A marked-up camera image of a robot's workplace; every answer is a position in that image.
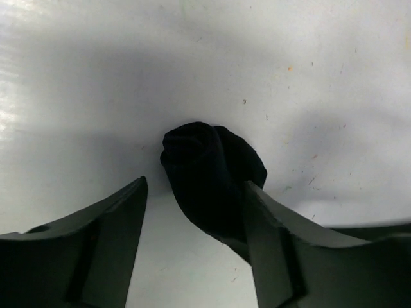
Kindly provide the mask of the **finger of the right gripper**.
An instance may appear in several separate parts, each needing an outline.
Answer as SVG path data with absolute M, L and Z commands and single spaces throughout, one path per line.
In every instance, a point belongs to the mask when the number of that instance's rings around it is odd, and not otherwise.
M 246 237 L 227 237 L 224 239 L 224 243 L 239 257 L 241 257 L 248 265 L 251 265 L 249 247 Z

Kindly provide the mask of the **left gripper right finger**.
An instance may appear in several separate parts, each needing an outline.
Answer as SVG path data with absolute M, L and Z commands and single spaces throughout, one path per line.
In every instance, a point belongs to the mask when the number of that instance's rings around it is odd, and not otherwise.
M 410 225 L 326 228 L 245 185 L 260 307 L 409 307 Z

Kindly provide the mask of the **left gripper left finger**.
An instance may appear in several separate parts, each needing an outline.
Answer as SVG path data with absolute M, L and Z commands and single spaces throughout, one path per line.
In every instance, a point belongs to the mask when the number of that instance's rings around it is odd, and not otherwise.
M 25 233 L 1 236 L 2 307 L 124 307 L 148 197 L 145 177 Z

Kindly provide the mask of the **black sock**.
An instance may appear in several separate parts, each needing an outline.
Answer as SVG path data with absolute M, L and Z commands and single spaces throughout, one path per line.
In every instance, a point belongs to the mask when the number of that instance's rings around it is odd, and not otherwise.
M 267 170 L 256 151 L 224 126 L 194 122 L 164 135 L 161 164 L 184 215 L 205 233 L 245 243 L 244 182 L 263 187 Z

